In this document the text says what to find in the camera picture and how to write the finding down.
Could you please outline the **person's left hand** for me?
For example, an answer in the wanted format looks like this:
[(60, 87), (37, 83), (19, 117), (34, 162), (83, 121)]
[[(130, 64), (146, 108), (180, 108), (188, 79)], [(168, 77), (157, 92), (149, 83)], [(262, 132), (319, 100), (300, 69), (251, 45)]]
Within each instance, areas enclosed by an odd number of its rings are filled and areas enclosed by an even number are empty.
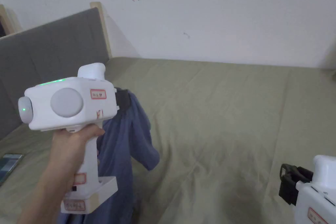
[(52, 147), (48, 169), (57, 179), (66, 182), (71, 187), (74, 175), (84, 160), (86, 144), (93, 138), (105, 133), (96, 124), (85, 126), (81, 130), (70, 133), (67, 130), (57, 130), (52, 138)]

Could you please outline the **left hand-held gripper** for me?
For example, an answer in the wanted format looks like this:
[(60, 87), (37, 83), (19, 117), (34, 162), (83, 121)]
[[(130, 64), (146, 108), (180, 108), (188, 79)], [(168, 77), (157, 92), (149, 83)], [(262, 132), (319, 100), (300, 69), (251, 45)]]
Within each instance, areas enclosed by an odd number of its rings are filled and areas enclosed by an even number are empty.
[[(104, 121), (126, 111), (131, 100), (105, 79), (105, 66), (81, 66), (76, 77), (42, 83), (25, 90), (18, 100), (19, 115), (31, 130), (66, 129), (74, 133), (88, 124), (100, 128)], [(117, 192), (114, 176), (98, 175), (97, 138), (86, 144), (83, 164), (74, 177), (74, 188), (65, 195), (61, 212), (89, 214)]]

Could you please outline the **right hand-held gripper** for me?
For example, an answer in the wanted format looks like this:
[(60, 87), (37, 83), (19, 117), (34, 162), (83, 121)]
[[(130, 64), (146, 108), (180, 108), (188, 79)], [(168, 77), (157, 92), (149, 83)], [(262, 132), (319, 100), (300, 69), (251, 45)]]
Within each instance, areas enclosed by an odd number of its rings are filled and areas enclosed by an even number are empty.
[(299, 181), (296, 166), (282, 164), (279, 196), (295, 206), (296, 224), (336, 223), (336, 157), (317, 155), (312, 181)]

